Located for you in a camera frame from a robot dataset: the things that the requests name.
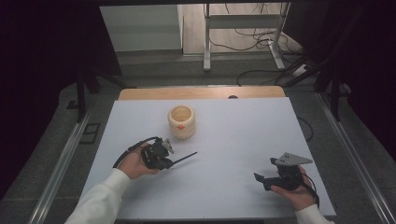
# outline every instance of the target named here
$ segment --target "white sleeve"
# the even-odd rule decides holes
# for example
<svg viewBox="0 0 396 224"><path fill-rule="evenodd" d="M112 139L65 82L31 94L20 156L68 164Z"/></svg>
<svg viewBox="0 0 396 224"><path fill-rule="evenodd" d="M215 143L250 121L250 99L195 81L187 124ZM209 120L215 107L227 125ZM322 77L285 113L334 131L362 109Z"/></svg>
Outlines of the white sleeve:
<svg viewBox="0 0 396 224"><path fill-rule="evenodd" d="M82 196L66 223L113 223L120 210L121 196L130 181L123 171L113 168L105 181Z"/></svg>
<svg viewBox="0 0 396 224"><path fill-rule="evenodd" d="M297 216L298 224L334 224L327 220L318 209L316 204L306 207L303 210L294 212Z"/></svg>

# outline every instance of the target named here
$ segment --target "hand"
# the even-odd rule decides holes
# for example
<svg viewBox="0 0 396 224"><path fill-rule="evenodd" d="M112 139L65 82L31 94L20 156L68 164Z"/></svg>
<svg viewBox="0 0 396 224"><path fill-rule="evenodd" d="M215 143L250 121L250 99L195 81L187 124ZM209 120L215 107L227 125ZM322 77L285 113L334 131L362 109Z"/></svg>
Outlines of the hand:
<svg viewBox="0 0 396 224"><path fill-rule="evenodd" d="M303 167L299 165L300 171L303 175L303 179L305 184L307 184L309 187L311 187L311 182L309 182L308 177L306 177L306 172ZM289 191L286 189L282 189L281 187L278 186L271 186L271 190L286 199L288 199L291 204L294 207L294 210L300 211L305 209L306 207L311 206L312 204L315 204L314 197L309 193L309 191L304 188L303 186L298 187L297 189L293 191Z"/></svg>
<svg viewBox="0 0 396 224"><path fill-rule="evenodd" d="M155 175L159 170L152 170L143 163L140 152L149 143L144 143L134 151L129 153L121 162L118 169L123 171L130 179L137 179L141 175Z"/></svg>

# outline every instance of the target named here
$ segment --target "white desk leg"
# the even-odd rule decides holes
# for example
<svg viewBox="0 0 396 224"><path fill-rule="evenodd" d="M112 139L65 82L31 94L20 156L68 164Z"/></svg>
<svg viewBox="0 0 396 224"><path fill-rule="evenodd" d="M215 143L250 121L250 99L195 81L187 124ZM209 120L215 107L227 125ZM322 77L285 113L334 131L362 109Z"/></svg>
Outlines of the white desk leg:
<svg viewBox="0 0 396 224"><path fill-rule="evenodd" d="M204 49L204 71L210 71L210 41L209 41L209 4L206 4L205 13L205 49Z"/></svg>
<svg viewBox="0 0 396 224"><path fill-rule="evenodd" d="M268 41L268 44L270 45L271 53L272 53L275 63L276 63L276 67L279 70L285 69L285 64L283 64L283 62L282 62L282 58L280 57L279 48L277 45L279 42L280 33L283 30L283 25L285 24L285 19L286 19L286 15L288 13L289 5L290 5L290 3L286 3L286 5L284 7L282 7L282 10L280 11L280 17L279 17L279 21L277 22L277 28L276 28L274 41Z"/></svg>

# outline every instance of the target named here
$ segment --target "beige container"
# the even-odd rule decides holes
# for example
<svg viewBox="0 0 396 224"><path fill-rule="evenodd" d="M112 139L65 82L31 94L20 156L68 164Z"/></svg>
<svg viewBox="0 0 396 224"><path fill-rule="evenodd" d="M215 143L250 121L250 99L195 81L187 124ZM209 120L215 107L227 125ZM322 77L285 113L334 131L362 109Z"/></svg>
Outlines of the beige container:
<svg viewBox="0 0 396 224"><path fill-rule="evenodd" d="M179 139L187 139L195 133L195 113L186 105L178 105L168 114L169 127L172 135Z"/></svg>

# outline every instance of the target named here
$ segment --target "white table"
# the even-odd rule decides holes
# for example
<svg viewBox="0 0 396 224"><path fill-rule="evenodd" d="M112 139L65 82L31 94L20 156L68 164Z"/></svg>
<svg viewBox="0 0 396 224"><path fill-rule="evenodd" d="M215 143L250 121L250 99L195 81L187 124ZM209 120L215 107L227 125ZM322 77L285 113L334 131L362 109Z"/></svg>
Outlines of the white table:
<svg viewBox="0 0 396 224"><path fill-rule="evenodd" d="M189 105L197 130L177 140L166 115L175 105ZM277 176L270 158L284 152L312 159L290 100L280 98L135 100L115 102L83 193L104 180L118 156L149 138L170 138L177 160L198 154L133 181L123 195L119 219L223 220L293 217L289 202L265 191L253 173ZM334 216L315 163L304 165L320 197L320 211Z"/></svg>

